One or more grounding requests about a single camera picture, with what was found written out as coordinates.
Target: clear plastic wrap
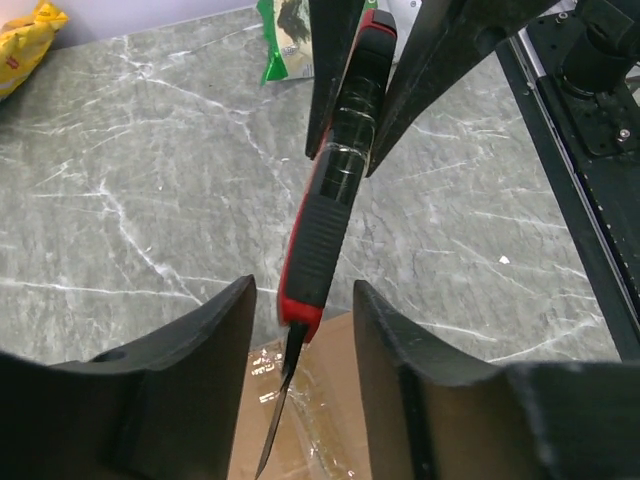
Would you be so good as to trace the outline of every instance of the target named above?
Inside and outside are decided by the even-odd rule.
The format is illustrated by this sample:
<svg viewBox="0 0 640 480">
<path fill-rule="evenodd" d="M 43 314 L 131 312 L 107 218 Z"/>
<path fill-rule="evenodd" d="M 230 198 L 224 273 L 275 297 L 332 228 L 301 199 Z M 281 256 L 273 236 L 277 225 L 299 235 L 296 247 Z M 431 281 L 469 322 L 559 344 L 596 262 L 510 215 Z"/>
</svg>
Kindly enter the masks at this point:
<svg viewBox="0 0 640 480">
<path fill-rule="evenodd" d="M 274 342 L 249 355 L 229 480 L 254 479 L 280 387 L 283 347 Z M 325 322 L 303 351 L 260 478 L 371 478 L 350 315 Z"/>
</svg>

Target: gray marble surface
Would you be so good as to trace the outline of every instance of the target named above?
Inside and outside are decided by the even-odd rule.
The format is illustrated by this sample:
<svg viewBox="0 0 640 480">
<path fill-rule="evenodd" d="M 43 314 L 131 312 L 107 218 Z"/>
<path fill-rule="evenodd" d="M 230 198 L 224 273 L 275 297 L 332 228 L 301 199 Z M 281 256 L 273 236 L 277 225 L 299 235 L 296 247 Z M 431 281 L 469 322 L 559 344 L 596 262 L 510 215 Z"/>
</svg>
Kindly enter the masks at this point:
<svg viewBox="0 0 640 480">
<path fill-rule="evenodd" d="M 253 10 L 51 52 L 0 104 L 0 347 L 86 359 L 259 285 L 311 169 L 311 82 L 259 86 Z M 330 295 L 364 278 L 492 361 L 617 353 L 497 60 L 423 114 L 356 202 Z"/>
</svg>

